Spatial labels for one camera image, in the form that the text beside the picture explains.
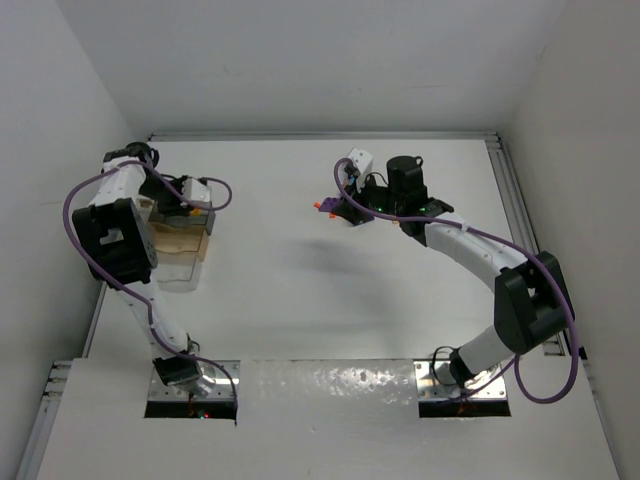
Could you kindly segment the dark purple lego plate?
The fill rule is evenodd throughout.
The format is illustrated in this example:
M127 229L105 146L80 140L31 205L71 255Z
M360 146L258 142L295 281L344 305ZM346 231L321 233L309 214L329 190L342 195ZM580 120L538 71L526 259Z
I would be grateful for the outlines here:
M339 203L339 198L327 197L322 201L322 203L318 207L318 210L320 212L331 212Z

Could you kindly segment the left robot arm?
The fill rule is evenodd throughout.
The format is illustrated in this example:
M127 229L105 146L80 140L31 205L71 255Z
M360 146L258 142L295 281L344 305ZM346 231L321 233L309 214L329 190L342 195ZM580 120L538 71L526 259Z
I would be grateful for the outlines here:
M150 170L159 154L144 142L105 154L98 193L88 206L65 216L90 259L89 269L96 279L104 273L114 278L116 290L133 312L150 344L152 361L166 386L187 390L202 372L192 357L196 342L166 313L159 284L152 272L158 265L156 248L146 221L136 205L144 193L158 200L166 187Z

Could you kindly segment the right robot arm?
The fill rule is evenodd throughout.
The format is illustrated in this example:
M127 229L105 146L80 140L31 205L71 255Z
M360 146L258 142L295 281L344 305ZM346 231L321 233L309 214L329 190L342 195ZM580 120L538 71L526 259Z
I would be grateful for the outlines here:
M389 220L421 245L463 267L494 296L493 321L481 334L450 350L446 365L432 371L436 381L466 394L467 383L508 360L517 366L531 350L569 332L572 355L569 391L577 377L579 343L575 316L559 261L532 254L515 243L471 226L450 204L431 196L419 156L396 156L377 183L367 153L354 150L333 167L340 193L334 214L357 226Z

